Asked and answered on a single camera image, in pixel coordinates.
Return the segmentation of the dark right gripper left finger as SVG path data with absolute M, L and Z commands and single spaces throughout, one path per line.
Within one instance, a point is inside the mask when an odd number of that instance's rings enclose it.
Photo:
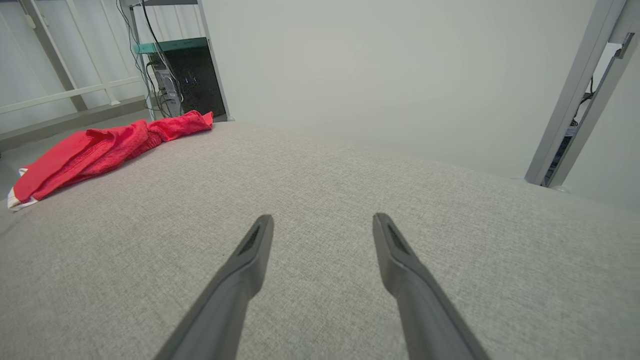
M 274 218 L 260 215 L 178 326 L 156 360 L 234 360 L 250 301 L 265 281 Z

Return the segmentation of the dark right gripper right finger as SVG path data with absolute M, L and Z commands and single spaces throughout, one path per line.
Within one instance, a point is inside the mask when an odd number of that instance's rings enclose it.
M 393 219 L 372 217 L 382 284 L 397 302 L 411 360 L 488 360 L 473 331 Z

